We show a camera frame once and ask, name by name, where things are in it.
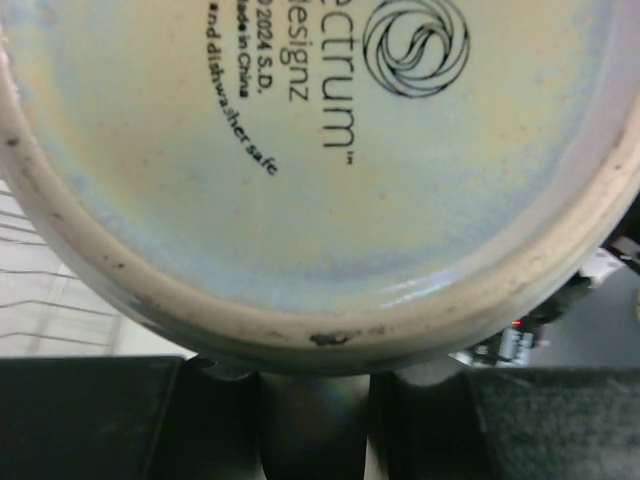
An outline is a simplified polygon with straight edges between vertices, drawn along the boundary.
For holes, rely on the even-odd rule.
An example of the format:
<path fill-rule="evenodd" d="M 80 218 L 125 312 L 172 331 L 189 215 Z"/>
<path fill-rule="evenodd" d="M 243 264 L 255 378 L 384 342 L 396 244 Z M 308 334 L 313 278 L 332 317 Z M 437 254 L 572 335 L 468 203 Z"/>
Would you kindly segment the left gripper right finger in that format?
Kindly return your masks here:
<path fill-rule="evenodd" d="M 469 369 L 371 379 L 372 443 L 392 479 L 636 479 L 636 368 Z"/>

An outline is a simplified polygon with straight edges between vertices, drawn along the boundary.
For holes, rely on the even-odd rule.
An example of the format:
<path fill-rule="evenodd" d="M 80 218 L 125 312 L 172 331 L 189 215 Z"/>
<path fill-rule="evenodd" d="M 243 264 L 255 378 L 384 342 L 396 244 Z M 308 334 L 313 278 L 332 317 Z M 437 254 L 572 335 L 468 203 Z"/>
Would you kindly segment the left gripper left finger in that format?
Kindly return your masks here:
<path fill-rule="evenodd" d="M 4 359 L 4 479 L 261 479 L 255 380 L 178 357 Z"/>

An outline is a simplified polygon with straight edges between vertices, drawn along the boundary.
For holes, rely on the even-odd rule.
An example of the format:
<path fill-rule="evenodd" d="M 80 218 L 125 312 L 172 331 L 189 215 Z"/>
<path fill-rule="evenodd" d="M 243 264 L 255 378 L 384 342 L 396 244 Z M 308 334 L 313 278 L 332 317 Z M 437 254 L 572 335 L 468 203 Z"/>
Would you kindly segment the white mug orange interior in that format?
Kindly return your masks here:
<path fill-rule="evenodd" d="M 635 1 L 5 1 L 1 162 L 129 317 L 256 369 L 467 347 L 639 189 Z"/>

